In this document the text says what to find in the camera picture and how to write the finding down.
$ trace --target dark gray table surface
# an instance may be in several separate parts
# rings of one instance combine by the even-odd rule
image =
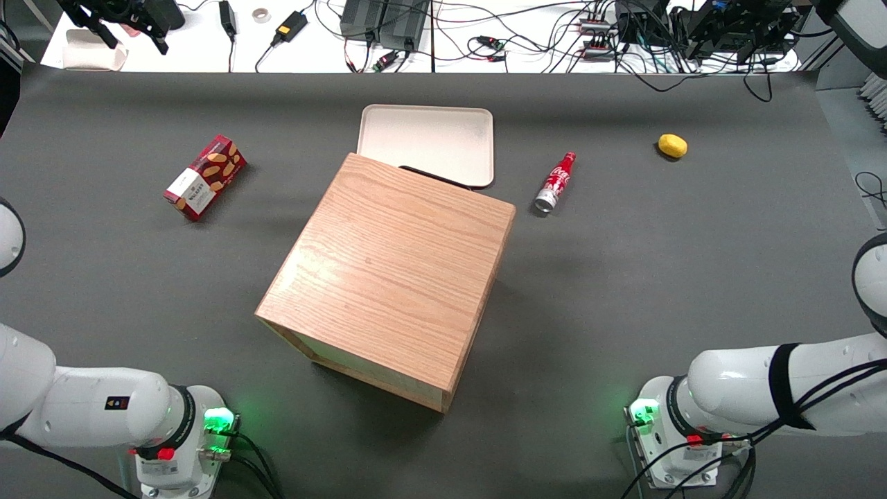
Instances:
[[[770,104],[738,77],[657,94],[612,75],[32,67],[24,87],[0,139],[0,195],[27,223],[27,253],[0,281],[0,320],[59,365],[215,387],[291,498],[617,498],[632,476],[621,407],[650,377],[685,373],[707,348],[870,330],[850,269],[874,228],[803,75],[775,76]],[[485,193],[518,206],[446,416],[311,365],[253,317],[372,103],[489,109]],[[161,194],[220,132],[250,166],[187,223]],[[688,140],[680,162],[655,154],[664,132]],[[567,150],[568,194],[535,217]],[[750,497],[878,496],[883,441],[774,437]],[[112,451],[63,454],[120,479]],[[110,497],[23,451],[0,449],[0,463],[3,497]],[[687,497],[718,496],[731,474]],[[261,492],[231,464],[217,497]]]

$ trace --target white tray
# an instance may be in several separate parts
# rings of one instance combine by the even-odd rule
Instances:
[[[486,187],[494,176],[493,115],[474,107],[372,104],[360,120],[357,153]]]

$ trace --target red cardboard box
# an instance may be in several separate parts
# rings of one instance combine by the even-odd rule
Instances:
[[[163,197],[185,218],[196,222],[246,164],[247,160],[231,139],[216,135],[197,159],[167,187]]]

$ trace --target wood grain surface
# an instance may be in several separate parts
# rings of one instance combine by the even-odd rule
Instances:
[[[350,154],[255,314],[451,398],[514,212]]]

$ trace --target yellow object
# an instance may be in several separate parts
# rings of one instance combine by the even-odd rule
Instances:
[[[680,158],[687,153],[687,141],[671,133],[659,138],[659,150],[672,158]]]

